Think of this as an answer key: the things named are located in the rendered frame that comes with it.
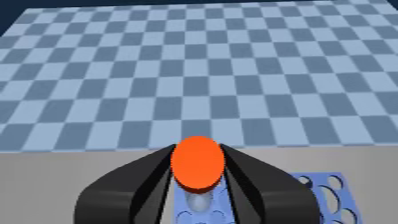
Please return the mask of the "orange-capped centrifuge tube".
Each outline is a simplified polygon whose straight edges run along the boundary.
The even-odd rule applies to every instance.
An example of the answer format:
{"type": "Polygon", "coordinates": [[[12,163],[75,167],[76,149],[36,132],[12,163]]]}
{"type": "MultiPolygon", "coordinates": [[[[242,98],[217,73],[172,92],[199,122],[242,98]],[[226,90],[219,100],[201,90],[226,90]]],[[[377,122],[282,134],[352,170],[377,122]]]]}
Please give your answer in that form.
{"type": "Polygon", "coordinates": [[[188,208],[204,212],[211,206],[211,190],[224,175],[226,158],[220,146],[206,136],[187,137],[171,154],[176,183],[187,193],[188,208]]]}

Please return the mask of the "blue tube rack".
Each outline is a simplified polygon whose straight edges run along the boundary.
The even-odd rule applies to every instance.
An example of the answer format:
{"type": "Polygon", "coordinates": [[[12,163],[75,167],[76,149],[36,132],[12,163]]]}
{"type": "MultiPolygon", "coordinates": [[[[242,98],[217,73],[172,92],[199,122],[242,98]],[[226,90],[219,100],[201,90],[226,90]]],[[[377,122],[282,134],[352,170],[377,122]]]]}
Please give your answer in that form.
{"type": "MultiPolygon", "coordinates": [[[[320,224],[362,224],[355,200],[341,173],[293,173],[293,177],[309,187],[316,196],[320,224]]],[[[226,180],[220,180],[206,199],[197,198],[179,186],[174,186],[172,224],[238,224],[226,180]]]]}

